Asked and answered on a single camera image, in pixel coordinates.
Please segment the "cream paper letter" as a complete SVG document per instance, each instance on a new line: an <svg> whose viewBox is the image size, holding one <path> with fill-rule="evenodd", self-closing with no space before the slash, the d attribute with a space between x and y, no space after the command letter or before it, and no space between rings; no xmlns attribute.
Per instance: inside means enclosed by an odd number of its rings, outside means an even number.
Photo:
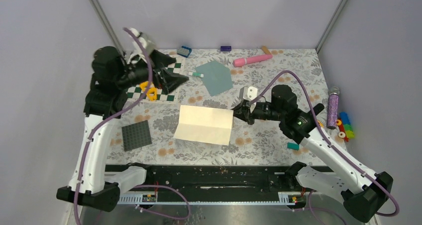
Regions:
<svg viewBox="0 0 422 225"><path fill-rule="evenodd" d="M232 110L181 105L174 138L228 145L232 123Z"/></svg>

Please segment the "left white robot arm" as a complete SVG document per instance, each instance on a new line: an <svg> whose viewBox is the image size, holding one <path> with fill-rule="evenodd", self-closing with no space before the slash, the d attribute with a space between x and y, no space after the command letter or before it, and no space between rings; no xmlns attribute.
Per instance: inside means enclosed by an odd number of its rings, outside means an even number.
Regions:
<svg viewBox="0 0 422 225"><path fill-rule="evenodd" d="M85 98L85 128L75 172L67 186L56 192L61 201L76 203L104 212L112 211L121 194L136 185L144 191L154 186L153 175L141 164L129 166L113 177L105 178L106 158L121 114L127 111L126 91L152 80L163 94L175 91L188 81L174 73L175 57L154 50L150 54L152 69L137 53L125 59L116 48L106 46L93 55L90 90Z"/></svg>

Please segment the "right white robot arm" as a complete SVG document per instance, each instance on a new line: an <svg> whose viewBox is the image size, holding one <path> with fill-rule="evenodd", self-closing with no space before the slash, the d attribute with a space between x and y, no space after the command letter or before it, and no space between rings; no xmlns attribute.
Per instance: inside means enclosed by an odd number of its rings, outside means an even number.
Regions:
<svg viewBox="0 0 422 225"><path fill-rule="evenodd" d="M253 102L257 88L240 89L241 102L233 108L234 117L253 125L256 120L279 122L280 131L298 145L322 160L335 175L327 175L302 162L286 172L288 189L305 187L340 202L348 213L362 223L369 222L387 202L393 178L387 172L377 173L342 149L315 121L324 109L317 104L309 112L299 109L297 96L287 85L276 85L268 102Z"/></svg>

